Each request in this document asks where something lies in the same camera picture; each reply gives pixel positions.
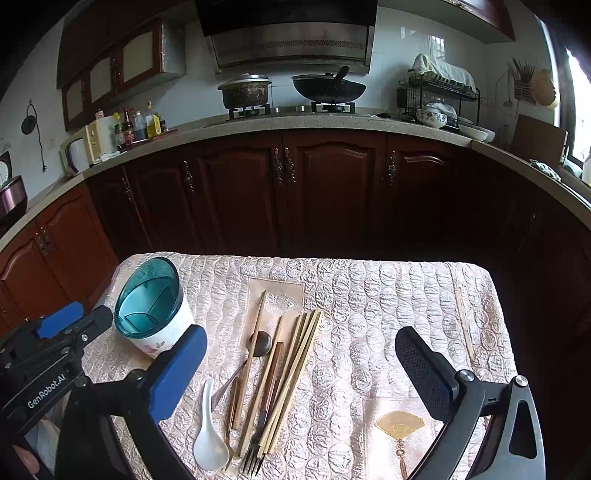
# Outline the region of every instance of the person's hand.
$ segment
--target person's hand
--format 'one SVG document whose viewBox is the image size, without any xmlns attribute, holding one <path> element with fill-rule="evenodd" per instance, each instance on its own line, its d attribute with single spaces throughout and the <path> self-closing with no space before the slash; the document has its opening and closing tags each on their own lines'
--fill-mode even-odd
<svg viewBox="0 0 591 480">
<path fill-rule="evenodd" d="M 12 447 L 14 448 L 14 451 L 17 453 L 17 455 L 20 457 L 21 462 L 24 464 L 24 466 L 27 467 L 27 470 L 29 470 L 29 473 L 32 473 L 33 475 L 39 473 L 39 470 L 41 468 L 39 467 L 39 461 L 37 460 L 37 458 L 35 458 L 35 455 L 29 452 L 29 450 L 25 450 L 24 448 L 19 447 L 18 445 L 12 445 Z"/>
</svg>

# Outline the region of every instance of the upper cabinet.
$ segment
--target upper cabinet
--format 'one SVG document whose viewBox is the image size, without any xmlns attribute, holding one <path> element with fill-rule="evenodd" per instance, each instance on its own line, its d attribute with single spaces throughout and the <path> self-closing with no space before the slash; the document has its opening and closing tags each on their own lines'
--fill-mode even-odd
<svg viewBox="0 0 591 480">
<path fill-rule="evenodd" d="M 378 4 L 430 18 L 483 43 L 515 40 L 504 0 L 379 0 Z"/>
<path fill-rule="evenodd" d="M 182 25 L 155 20 L 138 27 L 62 88 L 66 130 L 91 122 L 98 109 L 185 72 Z"/>
<path fill-rule="evenodd" d="M 110 54 L 101 58 L 89 72 L 90 104 L 97 109 L 101 102 L 115 95 L 116 60 Z"/>
<path fill-rule="evenodd" d="M 125 41 L 130 33 L 154 18 L 180 24 L 197 18 L 193 0 L 144 0 L 141 4 L 94 0 L 80 5 L 83 6 L 76 5 L 64 20 L 57 59 L 56 88 L 59 89 L 100 60 L 102 53 Z"/>
</svg>

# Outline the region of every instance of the floral bowl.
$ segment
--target floral bowl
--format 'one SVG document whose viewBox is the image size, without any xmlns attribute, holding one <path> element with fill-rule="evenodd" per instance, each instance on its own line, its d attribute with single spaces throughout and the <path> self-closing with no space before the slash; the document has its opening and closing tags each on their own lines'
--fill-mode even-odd
<svg viewBox="0 0 591 480">
<path fill-rule="evenodd" d="M 417 108 L 417 120 L 428 127 L 441 128 L 447 123 L 447 115 Z"/>
</svg>

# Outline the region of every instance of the power cord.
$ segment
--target power cord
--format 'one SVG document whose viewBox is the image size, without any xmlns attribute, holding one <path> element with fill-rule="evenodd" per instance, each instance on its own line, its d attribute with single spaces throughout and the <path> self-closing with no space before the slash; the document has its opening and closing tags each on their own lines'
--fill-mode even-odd
<svg viewBox="0 0 591 480">
<path fill-rule="evenodd" d="M 43 165 L 43 171 L 47 170 L 47 166 L 45 165 L 45 160 L 43 159 L 43 144 L 41 143 L 41 132 L 39 131 L 39 118 L 37 116 L 37 110 L 35 105 L 33 105 L 33 101 L 29 100 L 29 104 L 27 105 L 27 114 L 29 115 L 29 107 L 33 107 L 33 112 L 35 112 L 35 126 L 37 127 L 37 139 L 39 140 L 39 146 L 41 147 L 41 164 Z"/>
</svg>

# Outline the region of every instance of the condiment bottle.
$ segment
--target condiment bottle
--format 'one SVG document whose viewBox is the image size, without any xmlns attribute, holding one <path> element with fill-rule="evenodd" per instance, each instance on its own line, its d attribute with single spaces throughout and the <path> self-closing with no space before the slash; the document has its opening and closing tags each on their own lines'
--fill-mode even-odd
<svg viewBox="0 0 591 480">
<path fill-rule="evenodd" d="M 148 114 L 146 115 L 146 122 L 148 124 L 148 137 L 152 138 L 156 135 L 160 135 L 162 130 L 160 128 L 160 118 L 154 113 L 154 107 L 152 107 L 152 101 L 148 101 Z"/>
<path fill-rule="evenodd" d="M 115 125 L 115 144 L 119 151 L 126 149 L 125 136 L 123 135 L 123 126 L 121 124 Z"/>
<path fill-rule="evenodd" d="M 129 111 L 125 109 L 125 125 L 124 125 L 125 145 L 130 147 L 135 142 L 134 124 L 129 118 Z"/>
<path fill-rule="evenodd" d="M 140 111 L 137 111 L 134 116 L 134 134 L 136 140 L 145 140 L 148 138 L 146 121 Z"/>
</svg>

